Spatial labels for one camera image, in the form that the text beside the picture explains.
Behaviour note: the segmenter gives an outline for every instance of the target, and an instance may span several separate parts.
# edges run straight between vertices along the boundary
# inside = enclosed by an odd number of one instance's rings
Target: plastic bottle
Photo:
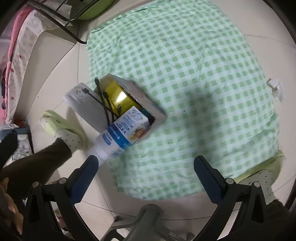
[[[96,138],[90,154],[101,165],[132,146],[149,127],[148,118],[133,106]]]

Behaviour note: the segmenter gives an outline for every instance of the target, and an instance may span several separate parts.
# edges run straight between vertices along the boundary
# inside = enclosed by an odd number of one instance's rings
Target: black zip tie
[[[121,108],[121,104],[119,104],[117,106],[117,112],[118,112],[118,115],[121,116],[121,111],[122,111],[122,108]]]
[[[110,100],[109,100],[109,95],[106,91],[103,90],[103,97],[107,100],[107,103],[109,105],[109,108],[112,110],[111,112],[111,116],[112,116],[112,123],[115,121],[115,118],[114,118],[114,112],[113,112],[113,108],[111,106],[111,103],[110,103]]]
[[[85,94],[90,95],[90,96],[91,96],[96,102],[98,102],[100,105],[103,106],[103,103],[102,103],[100,100],[98,100],[95,96],[93,96],[93,95],[89,92],[89,90],[88,90],[87,88],[84,88],[84,89],[82,90],[82,92],[84,92]],[[107,108],[107,110],[108,110],[109,112],[113,112],[111,109],[109,109],[109,107],[106,107],[106,108]]]
[[[101,98],[101,100],[103,102],[103,107],[104,107],[105,115],[106,115],[106,118],[107,118],[108,126],[110,126],[111,124],[110,124],[109,114],[107,112],[107,107],[106,107],[106,104],[105,104],[105,101],[104,101],[104,98],[103,98],[103,94],[101,92],[99,79],[97,77],[95,77],[94,82],[95,82],[95,84],[96,84],[96,86],[98,88],[100,98]]]

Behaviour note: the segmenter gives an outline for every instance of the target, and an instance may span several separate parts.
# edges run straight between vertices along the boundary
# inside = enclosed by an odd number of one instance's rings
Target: green checkered cloth
[[[193,160],[224,177],[273,157],[279,120],[242,33],[207,0],[162,0],[120,15],[87,41],[91,88],[111,73],[134,81],[167,120],[109,162],[118,190],[140,199],[203,191]]]

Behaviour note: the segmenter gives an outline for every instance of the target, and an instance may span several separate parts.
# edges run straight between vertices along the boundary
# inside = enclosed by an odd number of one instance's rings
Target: dark pants
[[[288,226],[291,222],[289,211],[279,200],[274,200],[267,205],[267,217],[269,222],[269,232],[274,237],[273,240],[288,240],[284,237],[288,235]]]
[[[67,144],[60,138],[45,149],[4,167],[0,181],[9,178],[7,193],[15,202],[28,197],[31,185],[39,181],[46,184],[52,174],[72,156]]]

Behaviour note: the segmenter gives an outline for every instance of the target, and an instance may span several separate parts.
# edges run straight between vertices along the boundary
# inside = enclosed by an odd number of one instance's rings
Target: floor tile grout line
[[[111,210],[109,210],[109,209],[106,209],[106,208],[103,208],[103,207],[99,207],[99,206],[97,206],[97,205],[94,205],[94,204],[92,204],[92,203],[86,202],[86,201],[84,201],[84,200],[82,200],[82,202],[85,202],[85,203],[90,204],[90,205],[92,205],[92,206],[95,206],[95,207],[98,207],[98,208],[104,209],[104,210],[106,210],[106,211],[110,211],[110,212],[112,212],[112,213],[118,213],[118,214],[126,215],[126,216],[129,216],[129,217],[133,217],[133,218],[135,217],[135,216],[133,216],[133,215],[124,214],[124,213],[119,213],[119,212],[115,212],[115,211],[111,211]],[[165,220],[165,221],[181,221],[181,220],[194,220],[194,219],[202,219],[202,218],[210,218],[210,217],[211,217],[211,216],[208,216],[208,217],[201,217],[201,218],[161,219],[161,220]]]
[[[106,200],[106,198],[105,198],[105,195],[104,195],[104,193],[103,193],[103,191],[102,191],[102,188],[101,188],[101,185],[100,185],[100,183],[98,182],[98,180],[97,180],[97,178],[96,178],[96,182],[98,183],[98,185],[99,185],[99,187],[100,187],[100,191],[101,191],[101,193],[102,193],[102,195],[103,195],[103,198],[104,198],[104,200],[105,200],[105,203],[107,204],[107,207],[109,208],[109,211],[110,212],[112,212],[110,209],[110,206],[109,206],[109,204],[108,204],[108,202],[107,202],[107,200]]]
[[[270,40],[274,40],[276,42],[280,42],[280,43],[283,43],[287,46],[290,46],[294,49],[296,49],[296,46],[295,45],[292,45],[292,44],[288,44],[284,41],[281,41],[281,40],[278,40],[278,39],[275,39],[275,38],[271,38],[271,37],[266,37],[266,36],[261,36],[261,35],[255,35],[255,34],[244,34],[244,36],[247,36],[247,37],[256,37],[256,38],[261,38],[261,39],[270,39]]]
[[[79,46],[78,46],[78,56],[77,56],[77,84],[78,84],[79,52],[80,52],[80,44],[79,44]],[[56,108],[58,108],[63,102],[64,102],[64,100],[63,100],[61,103],[59,103],[59,104],[58,104],[55,108],[53,108],[52,110],[54,111],[54,110],[55,110]],[[38,127],[38,125],[37,125],[37,126],[34,128],[34,130],[31,132],[32,134],[33,134],[34,131],[37,129],[37,127]]]
[[[282,185],[281,187],[279,187],[278,189],[276,189],[274,192],[276,192],[277,190],[279,190],[280,188],[282,188],[283,186],[285,186],[289,181],[287,181],[284,185]]]
[[[78,59],[77,59],[77,84],[79,83],[79,55],[80,55],[80,46],[81,44],[80,43],[77,43],[76,44],[79,44],[79,48],[78,48]],[[83,129],[83,124],[82,124],[82,117],[80,117],[80,121],[81,121],[81,127]]]
[[[49,75],[46,77],[46,79],[45,79],[45,81],[44,81],[44,83],[43,83],[43,85],[45,84],[45,82],[46,82],[46,80],[48,79],[48,77],[50,76],[50,74],[53,72],[53,70],[55,69],[55,67],[57,67],[57,65],[59,64],[59,62],[61,62],[61,60],[70,52],[70,50],[73,48],[73,47],[71,47],[65,54],[64,54],[64,56],[57,62],[57,64],[54,66],[54,68],[52,69],[52,71],[49,73]],[[31,109],[32,109],[32,106],[33,106],[33,104],[34,104],[34,101],[33,101],[33,103],[32,103],[32,105],[31,105],[31,107],[30,107],[30,109],[29,109],[29,112],[28,112],[28,115],[29,115],[29,113],[30,113],[30,111],[31,111]]]

